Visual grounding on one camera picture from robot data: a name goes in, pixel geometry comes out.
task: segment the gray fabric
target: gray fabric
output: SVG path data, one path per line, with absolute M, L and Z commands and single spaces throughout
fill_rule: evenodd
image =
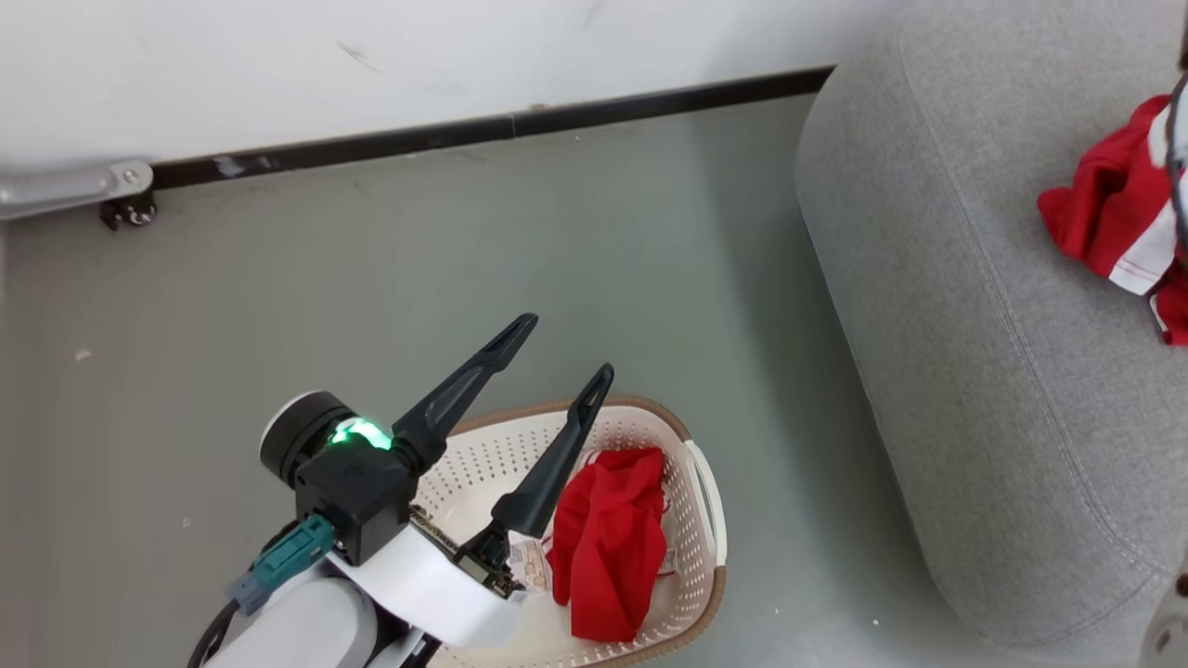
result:
M 839 67 L 797 189 L 922 550 L 990 641 L 1126 661 L 1188 538 L 1188 351 L 1036 210 L 1175 82 L 1183 2 L 904 13 Z

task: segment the white wall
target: white wall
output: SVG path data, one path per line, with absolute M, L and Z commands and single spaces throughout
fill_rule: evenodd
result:
M 906 0 L 10 0 L 0 171 L 830 64 Z

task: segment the basket rim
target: basket rim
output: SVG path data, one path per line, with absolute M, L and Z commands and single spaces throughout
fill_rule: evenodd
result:
M 573 399 L 563 399 L 557 402 L 546 402 L 542 404 L 536 404 L 526 408 L 518 408 L 511 410 L 495 411 L 482 417 L 476 417 L 474 420 L 468 420 L 459 424 L 450 436 L 457 436 L 466 434 L 468 431 L 474 431 L 476 429 L 482 429 L 484 427 L 491 427 L 492 424 L 498 424 L 500 422 L 510 422 L 512 420 L 520 420 L 524 417 L 535 417 L 537 415 L 543 415 L 546 412 L 558 412 L 564 411 L 569 408 Z M 663 404 L 649 399 L 646 397 L 639 397 L 636 395 L 607 395 L 602 403 L 604 407 L 628 407 L 643 409 L 652 415 L 663 420 L 681 439 L 681 441 L 691 441 L 693 435 L 689 433 L 689 428 L 681 422 L 681 418 L 676 416 L 671 410 L 665 408 Z M 700 636 L 709 623 L 714 620 L 718 615 L 718 609 L 721 606 L 722 597 L 726 594 L 726 566 L 714 567 L 714 584 L 709 591 L 709 600 L 706 603 L 706 607 L 702 609 L 701 615 L 697 617 L 696 622 L 689 625 L 688 629 L 668 638 L 665 641 L 658 642 L 653 645 L 646 647 L 639 651 L 632 651 L 623 654 L 612 658 L 606 658 L 604 661 L 596 661 L 593 663 L 587 663 L 587 666 L 599 666 L 600 668 L 626 668 L 627 666 L 634 666 L 637 663 L 643 663 L 645 661 L 651 661 L 652 658 L 670 654 L 681 649 L 682 647 L 691 643 L 697 636 Z

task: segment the red cloth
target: red cloth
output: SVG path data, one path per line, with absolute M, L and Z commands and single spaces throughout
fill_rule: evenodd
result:
M 565 486 L 552 521 L 552 599 L 573 635 L 630 642 L 647 616 L 668 548 L 659 448 L 607 450 Z
M 1067 256 L 1136 294 L 1155 291 L 1163 339 L 1188 344 L 1188 277 L 1175 266 L 1176 223 L 1167 174 L 1168 96 L 1139 105 L 1130 122 L 1081 158 L 1072 188 L 1036 206 Z

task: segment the black baseboard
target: black baseboard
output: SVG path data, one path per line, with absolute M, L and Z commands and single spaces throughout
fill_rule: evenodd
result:
M 803 95 L 821 90 L 821 86 L 832 71 L 833 68 L 820 68 L 600 102 L 530 109 L 514 114 L 413 127 L 381 134 L 162 163 L 152 165 L 153 188 L 162 190 L 200 183 L 233 181 L 248 176 L 371 160 L 404 153 L 422 153 L 481 141 L 516 139 L 532 134 L 571 131 L 596 125 Z

